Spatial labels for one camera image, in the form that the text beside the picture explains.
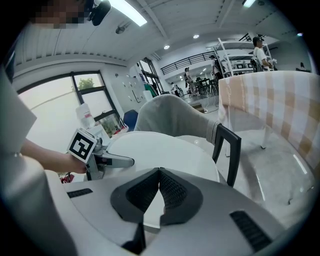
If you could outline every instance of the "metal rack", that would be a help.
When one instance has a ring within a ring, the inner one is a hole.
[[[235,49],[246,49],[246,50],[253,50],[255,49],[254,44],[252,42],[243,42],[243,41],[221,41],[218,38],[219,43],[213,47],[214,51],[217,54],[217,51],[223,51],[223,59],[221,62],[226,62],[227,68],[229,69],[227,72],[224,72],[222,75],[226,77],[226,75],[234,76],[238,73],[252,73],[254,71],[253,68],[233,68],[232,62],[237,61],[250,61],[251,58],[254,56],[253,54],[228,54],[227,50],[235,50]],[[269,51],[269,47],[266,43],[263,44],[263,50],[267,52],[266,57],[272,60],[271,53]]]

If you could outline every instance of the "window frame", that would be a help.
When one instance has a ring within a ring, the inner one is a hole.
[[[94,75],[94,74],[98,75],[98,78],[100,80],[101,86],[79,90],[78,87],[77,87],[75,76],[79,76],[79,75]],[[52,77],[49,77],[49,78],[34,82],[32,84],[29,84],[29,85],[23,87],[22,89],[18,90],[17,93],[18,94],[22,94],[22,93],[24,93],[24,92],[26,92],[26,91],[28,91],[28,90],[30,90],[32,88],[35,88],[37,86],[43,85],[45,83],[48,83],[48,82],[51,82],[51,81],[54,81],[54,80],[67,78],[67,77],[71,78],[72,86],[74,88],[74,92],[77,95],[77,98],[78,98],[78,101],[79,101],[80,105],[85,103],[84,99],[83,99],[83,95],[104,91],[105,96],[106,96],[107,100],[109,101],[109,103],[110,103],[110,105],[112,107],[112,110],[110,110],[108,112],[103,112],[100,115],[94,117],[94,121],[95,122],[100,121],[101,119],[104,119],[104,118],[106,118],[106,117],[108,117],[110,115],[113,115],[113,114],[115,114],[118,117],[118,119],[121,120],[121,122],[123,122],[123,120],[121,119],[121,117],[119,115],[119,112],[116,109],[116,106],[115,106],[113,100],[111,99],[111,96],[110,96],[110,94],[108,92],[108,89],[106,87],[106,83],[104,81],[104,78],[101,75],[100,70],[98,70],[98,71],[70,72],[70,73],[65,73],[65,74],[52,76]]]

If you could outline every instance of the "ceiling light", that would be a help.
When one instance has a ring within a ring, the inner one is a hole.
[[[125,0],[109,0],[109,2],[113,8],[116,8],[117,10],[122,12],[128,18],[137,23],[140,27],[143,24],[147,23],[146,19]]]
[[[248,8],[249,8],[250,6],[252,6],[252,4],[253,4],[255,1],[256,1],[256,0],[244,0],[242,4],[243,4],[244,7],[248,7]]]

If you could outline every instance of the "balcony railing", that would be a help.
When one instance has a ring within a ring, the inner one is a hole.
[[[207,51],[207,52],[200,53],[200,54],[197,54],[194,56],[190,56],[188,58],[178,60],[177,62],[174,62],[168,66],[165,66],[165,67],[161,68],[161,70],[162,70],[162,73],[164,75],[166,75],[172,71],[175,71],[175,70],[178,70],[178,69],[181,69],[184,67],[188,67],[192,64],[195,64],[198,62],[208,61],[208,60],[210,60],[211,55],[216,56],[216,52],[215,51]]]

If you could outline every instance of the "white sleeve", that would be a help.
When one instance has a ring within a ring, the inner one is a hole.
[[[256,57],[258,58],[258,60],[262,63],[262,60],[265,60],[267,58],[267,56],[265,55],[264,50],[259,49],[256,53]]]

